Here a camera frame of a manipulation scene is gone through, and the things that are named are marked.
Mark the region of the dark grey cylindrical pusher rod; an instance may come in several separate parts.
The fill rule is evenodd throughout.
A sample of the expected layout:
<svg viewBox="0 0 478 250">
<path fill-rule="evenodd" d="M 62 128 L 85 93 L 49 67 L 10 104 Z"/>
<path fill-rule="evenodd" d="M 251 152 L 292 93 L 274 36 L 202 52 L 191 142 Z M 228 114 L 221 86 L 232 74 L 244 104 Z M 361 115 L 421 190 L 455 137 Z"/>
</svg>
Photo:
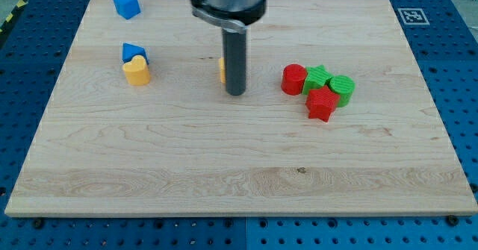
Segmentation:
<svg viewBox="0 0 478 250">
<path fill-rule="evenodd" d="M 246 35 L 222 30 L 226 92 L 240 96 L 246 90 Z"/>
</svg>

